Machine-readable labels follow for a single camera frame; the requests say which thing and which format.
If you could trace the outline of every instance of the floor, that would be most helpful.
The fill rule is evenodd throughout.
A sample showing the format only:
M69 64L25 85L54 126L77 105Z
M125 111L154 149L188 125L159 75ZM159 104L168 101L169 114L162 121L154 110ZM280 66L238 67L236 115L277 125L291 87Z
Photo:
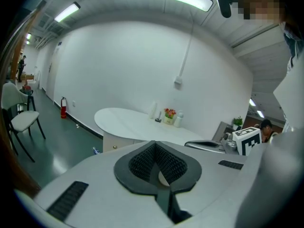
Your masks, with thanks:
M19 83L17 87L20 88L23 84ZM28 131L19 133L18 136L35 163L25 154L15 136L13 142L19 153L17 159L20 164L43 188L68 169L92 156L93 147L102 152L103 143L85 129L77 128L69 118L61 119L60 110L44 91L37 90L33 96L46 139L43 139L37 122L31 126L31 137Z

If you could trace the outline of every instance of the ceiling beam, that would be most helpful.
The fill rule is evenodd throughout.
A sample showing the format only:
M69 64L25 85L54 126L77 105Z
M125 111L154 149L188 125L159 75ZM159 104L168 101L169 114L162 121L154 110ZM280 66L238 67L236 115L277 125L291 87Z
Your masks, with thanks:
M282 41L284 41L283 32L277 26L233 48L234 56L241 57Z

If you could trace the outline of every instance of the desk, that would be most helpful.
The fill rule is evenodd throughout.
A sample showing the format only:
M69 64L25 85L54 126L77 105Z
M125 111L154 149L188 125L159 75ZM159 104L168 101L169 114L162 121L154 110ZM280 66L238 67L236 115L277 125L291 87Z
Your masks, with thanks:
M121 108L105 108L94 116L97 126L104 131L103 152L143 141L168 141L184 145L187 141L203 140L184 128L176 128L149 119L145 113Z

